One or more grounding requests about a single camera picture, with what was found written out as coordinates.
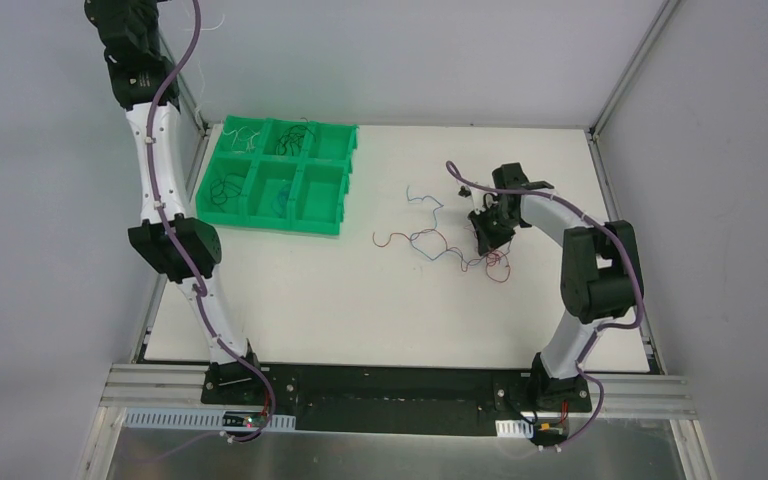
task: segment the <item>green compartment tray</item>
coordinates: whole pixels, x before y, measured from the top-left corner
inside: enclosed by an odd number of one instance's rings
[[[338,235],[357,125],[228,117],[196,195],[208,223]]]

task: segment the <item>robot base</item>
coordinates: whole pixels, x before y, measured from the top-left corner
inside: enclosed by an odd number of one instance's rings
[[[587,380],[581,375],[564,379],[549,377],[539,353],[531,363],[525,396],[526,403],[538,410],[559,411],[563,402],[567,402],[570,411],[589,412],[591,409]]]
[[[260,368],[257,355],[248,349],[246,361]],[[204,374],[201,403],[206,405],[263,405],[266,390],[263,382],[238,362],[211,363]]]

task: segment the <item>white table surface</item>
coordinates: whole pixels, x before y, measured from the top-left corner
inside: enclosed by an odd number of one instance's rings
[[[210,158],[221,125],[214,128]],[[220,278],[232,322],[263,362],[427,367],[526,368],[563,313],[561,249],[536,229],[517,230],[510,279],[497,284],[483,265],[462,273],[454,255],[434,263],[393,231],[432,225],[433,195],[446,206],[439,229],[474,255],[464,229],[471,201],[444,168],[490,184],[503,163],[520,162],[588,213],[607,217],[584,133],[579,130],[362,126],[339,237],[217,226]],[[199,174],[204,174],[207,161]],[[439,252],[429,237],[421,245]],[[492,273],[503,277],[503,270]],[[630,322],[631,315],[625,321]],[[183,295],[167,284],[149,343],[149,360],[206,361],[207,345]],[[647,371],[637,331],[610,330],[587,362],[600,371]]]

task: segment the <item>black wire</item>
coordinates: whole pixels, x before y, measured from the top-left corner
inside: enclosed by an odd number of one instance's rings
[[[284,131],[284,134],[278,137],[278,144],[275,145],[276,155],[295,156],[301,153],[304,144],[305,134],[310,133],[313,140],[316,141],[316,134],[307,125],[293,125]]]
[[[243,194],[243,186],[228,180],[228,177],[238,177],[245,182],[246,177],[238,173],[229,173],[222,178],[217,178],[210,184],[210,203],[222,209],[222,205],[228,200],[237,198]]]
[[[537,410],[534,408],[531,409],[531,414],[534,415],[534,420],[529,420],[528,417],[522,414],[522,412],[517,408],[516,405],[514,405],[514,402],[511,400],[511,397],[505,397],[505,400],[507,400],[508,405],[511,406],[511,408],[514,409],[517,415],[522,419],[523,422],[529,424],[529,425],[536,425],[537,422],[540,421],[540,418],[537,416]]]

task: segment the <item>gray panel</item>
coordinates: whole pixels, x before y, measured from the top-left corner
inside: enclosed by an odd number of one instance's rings
[[[661,1],[205,1],[184,75],[214,121],[589,126]],[[160,8],[180,55],[190,1]]]
[[[523,439],[276,433],[233,446],[210,436],[161,461],[135,461],[194,436],[191,431],[123,429],[108,478],[684,478],[669,421],[599,421],[560,454],[538,452]]]
[[[76,471],[154,276],[102,50],[80,0],[0,2],[0,478]]]
[[[768,478],[768,2],[684,2],[600,149],[717,472]]]

